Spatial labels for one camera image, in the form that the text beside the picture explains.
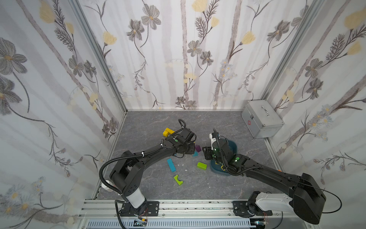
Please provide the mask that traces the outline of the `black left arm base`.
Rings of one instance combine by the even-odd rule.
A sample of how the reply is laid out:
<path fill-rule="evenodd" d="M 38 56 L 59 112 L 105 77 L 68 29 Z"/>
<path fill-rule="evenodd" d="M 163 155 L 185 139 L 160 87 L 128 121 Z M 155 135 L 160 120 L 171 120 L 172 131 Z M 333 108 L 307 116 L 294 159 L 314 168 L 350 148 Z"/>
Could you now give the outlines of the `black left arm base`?
<path fill-rule="evenodd" d="M 159 213 L 159 201 L 145 201 L 140 207 L 134 208 L 131 203 L 122 202 L 119 209 L 121 217 L 157 217 Z"/>

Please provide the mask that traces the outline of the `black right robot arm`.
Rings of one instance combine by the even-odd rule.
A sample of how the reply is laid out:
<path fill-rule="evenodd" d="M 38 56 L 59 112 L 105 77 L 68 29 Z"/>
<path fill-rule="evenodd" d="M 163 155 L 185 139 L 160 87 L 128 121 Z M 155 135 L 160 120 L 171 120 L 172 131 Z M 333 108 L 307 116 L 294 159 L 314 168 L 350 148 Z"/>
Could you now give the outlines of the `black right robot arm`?
<path fill-rule="evenodd" d="M 264 166 L 241 154 L 235 154 L 227 141 L 219 139 L 203 147 L 205 159 L 214 160 L 235 177 L 247 176 L 274 187 L 291 200 L 289 207 L 302 220 L 319 224 L 326 197 L 315 179 L 306 173 L 294 175 Z"/>

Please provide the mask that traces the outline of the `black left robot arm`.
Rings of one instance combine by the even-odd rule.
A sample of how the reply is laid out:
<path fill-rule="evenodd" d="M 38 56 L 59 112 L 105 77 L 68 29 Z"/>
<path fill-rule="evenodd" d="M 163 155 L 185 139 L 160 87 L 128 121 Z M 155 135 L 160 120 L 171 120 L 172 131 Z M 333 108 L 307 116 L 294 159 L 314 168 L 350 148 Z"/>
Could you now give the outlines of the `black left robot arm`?
<path fill-rule="evenodd" d="M 163 138 L 156 147 L 137 153 L 124 152 L 109 175 L 110 181 L 117 188 L 116 192 L 135 209 L 145 205 L 146 198 L 140 190 L 144 171 L 160 160 L 176 154 L 194 154 L 195 139 L 195 133 L 188 128 L 182 128 Z"/>

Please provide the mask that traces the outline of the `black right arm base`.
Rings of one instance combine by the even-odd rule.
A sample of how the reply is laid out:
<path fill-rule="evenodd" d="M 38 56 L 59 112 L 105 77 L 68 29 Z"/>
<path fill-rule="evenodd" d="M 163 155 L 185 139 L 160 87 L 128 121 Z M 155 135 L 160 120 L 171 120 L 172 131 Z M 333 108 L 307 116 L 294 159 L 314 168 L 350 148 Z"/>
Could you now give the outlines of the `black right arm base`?
<path fill-rule="evenodd" d="M 233 201 L 233 213 L 236 216 L 243 218 L 250 218 L 254 216 L 272 216 L 271 210 L 264 211 L 256 204 L 256 198 L 259 196 L 260 191 L 254 191 L 248 200 Z"/>

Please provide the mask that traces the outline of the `purple triangular block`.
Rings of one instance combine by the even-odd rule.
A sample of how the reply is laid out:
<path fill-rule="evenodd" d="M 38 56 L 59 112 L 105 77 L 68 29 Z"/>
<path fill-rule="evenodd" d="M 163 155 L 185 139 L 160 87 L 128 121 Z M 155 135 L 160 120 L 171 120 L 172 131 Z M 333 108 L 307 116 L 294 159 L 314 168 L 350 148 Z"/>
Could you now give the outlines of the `purple triangular block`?
<path fill-rule="evenodd" d="M 197 151 L 197 152 L 201 152 L 202 150 L 201 150 L 201 147 L 199 146 L 199 145 L 195 145 L 195 150 Z"/>

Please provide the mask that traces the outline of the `teal plastic bin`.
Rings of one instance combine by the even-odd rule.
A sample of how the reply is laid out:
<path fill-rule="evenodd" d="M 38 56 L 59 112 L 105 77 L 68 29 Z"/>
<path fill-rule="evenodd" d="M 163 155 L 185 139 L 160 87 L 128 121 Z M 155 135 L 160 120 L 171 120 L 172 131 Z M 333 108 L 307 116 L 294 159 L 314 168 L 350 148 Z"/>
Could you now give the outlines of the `teal plastic bin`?
<path fill-rule="evenodd" d="M 228 145 L 230 147 L 230 149 L 233 151 L 234 154 L 237 153 L 237 145 L 235 142 L 228 140 Z M 210 169 L 213 173 L 218 174 L 220 176 L 230 176 L 229 173 L 227 173 L 226 171 L 224 171 L 221 168 L 221 164 L 217 164 L 216 161 L 214 159 L 211 160 L 210 162 Z"/>

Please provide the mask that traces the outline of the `green rectangular block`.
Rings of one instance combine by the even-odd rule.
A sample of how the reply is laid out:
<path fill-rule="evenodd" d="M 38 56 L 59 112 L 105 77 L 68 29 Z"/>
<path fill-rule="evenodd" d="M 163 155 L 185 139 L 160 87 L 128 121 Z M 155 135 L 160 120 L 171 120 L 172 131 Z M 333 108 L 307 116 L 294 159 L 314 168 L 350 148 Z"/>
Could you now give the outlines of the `green rectangular block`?
<path fill-rule="evenodd" d="M 207 164 L 202 163 L 202 162 L 198 162 L 197 163 L 197 168 L 202 169 L 202 170 L 207 170 Z"/>

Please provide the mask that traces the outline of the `large teal flat block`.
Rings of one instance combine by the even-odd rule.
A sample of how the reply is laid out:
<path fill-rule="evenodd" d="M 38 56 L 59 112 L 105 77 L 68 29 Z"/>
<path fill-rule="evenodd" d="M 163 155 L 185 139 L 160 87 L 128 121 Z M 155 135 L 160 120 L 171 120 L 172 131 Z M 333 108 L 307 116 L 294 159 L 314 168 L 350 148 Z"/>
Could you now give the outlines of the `large teal flat block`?
<path fill-rule="evenodd" d="M 169 158 L 167 159 L 167 164 L 169 166 L 169 169 L 172 173 L 174 173 L 176 171 L 175 165 L 173 163 L 173 161 Z"/>

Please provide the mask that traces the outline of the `long yellow block far left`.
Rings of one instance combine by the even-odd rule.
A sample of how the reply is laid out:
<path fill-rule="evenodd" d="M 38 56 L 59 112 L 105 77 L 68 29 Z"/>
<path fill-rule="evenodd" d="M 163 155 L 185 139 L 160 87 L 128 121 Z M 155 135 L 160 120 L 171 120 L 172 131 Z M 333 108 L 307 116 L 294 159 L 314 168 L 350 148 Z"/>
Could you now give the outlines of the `long yellow block far left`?
<path fill-rule="evenodd" d="M 165 130 L 166 130 L 166 132 L 168 132 L 170 135 L 171 135 L 171 134 L 173 134 L 173 133 L 175 132 L 175 131 L 173 131 L 173 130 L 171 130 L 171 129 L 169 129 L 169 128 L 166 128 Z"/>

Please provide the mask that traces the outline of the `yellow chunky block far left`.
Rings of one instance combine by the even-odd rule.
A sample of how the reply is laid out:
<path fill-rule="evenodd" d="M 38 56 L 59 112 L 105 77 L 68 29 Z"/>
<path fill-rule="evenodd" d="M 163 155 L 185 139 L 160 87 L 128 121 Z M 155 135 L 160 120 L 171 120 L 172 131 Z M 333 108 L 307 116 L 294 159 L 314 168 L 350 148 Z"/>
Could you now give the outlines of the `yellow chunky block far left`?
<path fill-rule="evenodd" d="M 168 131 L 164 131 L 164 132 L 163 132 L 163 136 L 164 136 L 164 137 L 169 137 L 169 136 L 170 136 L 170 133 L 169 133 Z"/>

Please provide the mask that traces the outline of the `green arch block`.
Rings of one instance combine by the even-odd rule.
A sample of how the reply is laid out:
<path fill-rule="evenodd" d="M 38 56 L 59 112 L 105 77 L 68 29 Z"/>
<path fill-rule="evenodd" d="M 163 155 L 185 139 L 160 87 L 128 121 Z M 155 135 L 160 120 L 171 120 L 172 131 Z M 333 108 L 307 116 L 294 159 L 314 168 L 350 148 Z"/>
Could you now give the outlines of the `green arch block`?
<path fill-rule="evenodd" d="M 181 186 L 181 185 L 183 184 L 183 181 L 180 181 L 180 180 L 179 180 L 179 176 L 178 176 L 178 175 L 175 175 L 175 176 L 174 176 L 174 180 L 175 180 L 175 182 L 176 182 L 179 186 Z"/>

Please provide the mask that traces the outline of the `silver aluminium first aid case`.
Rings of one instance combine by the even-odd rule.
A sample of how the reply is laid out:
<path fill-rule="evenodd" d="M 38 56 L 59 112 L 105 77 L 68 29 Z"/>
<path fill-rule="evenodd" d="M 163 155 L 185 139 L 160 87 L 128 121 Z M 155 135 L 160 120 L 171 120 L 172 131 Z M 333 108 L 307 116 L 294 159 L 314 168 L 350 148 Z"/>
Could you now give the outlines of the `silver aluminium first aid case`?
<path fill-rule="evenodd" d="M 241 116 L 254 139 L 273 137 L 284 125 L 266 100 L 249 101 Z"/>

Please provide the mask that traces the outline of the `white bottle left side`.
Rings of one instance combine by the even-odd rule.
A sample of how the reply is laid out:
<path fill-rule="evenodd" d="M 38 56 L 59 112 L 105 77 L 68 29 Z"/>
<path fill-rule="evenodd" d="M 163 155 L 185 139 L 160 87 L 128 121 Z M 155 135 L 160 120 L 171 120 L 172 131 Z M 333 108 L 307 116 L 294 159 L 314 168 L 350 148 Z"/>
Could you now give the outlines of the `white bottle left side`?
<path fill-rule="evenodd" d="M 106 180 L 106 183 L 108 183 L 110 186 L 115 188 L 115 185 L 110 181 L 110 180 Z M 113 189 L 111 189 L 109 186 L 105 185 L 103 182 L 101 183 L 101 187 L 106 190 L 107 192 L 112 192 Z"/>

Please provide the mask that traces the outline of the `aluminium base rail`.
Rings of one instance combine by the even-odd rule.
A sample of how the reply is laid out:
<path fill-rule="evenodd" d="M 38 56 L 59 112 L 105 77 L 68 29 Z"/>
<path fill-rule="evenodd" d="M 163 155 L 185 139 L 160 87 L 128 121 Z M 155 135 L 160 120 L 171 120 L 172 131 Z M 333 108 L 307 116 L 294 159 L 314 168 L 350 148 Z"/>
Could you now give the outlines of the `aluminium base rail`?
<path fill-rule="evenodd" d="M 240 219 L 233 213 L 232 200 L 159 200 L 157 217 L 117 218 L 113 200 L 87 200 L 76 221 L 76 229 L 119 229 L 123 220 L 138 219 Z M 301 220 L 293 213 L 273 211 L 272 216 L 249 219 L 252 229 L 317 229 L 319 226 Z"/>

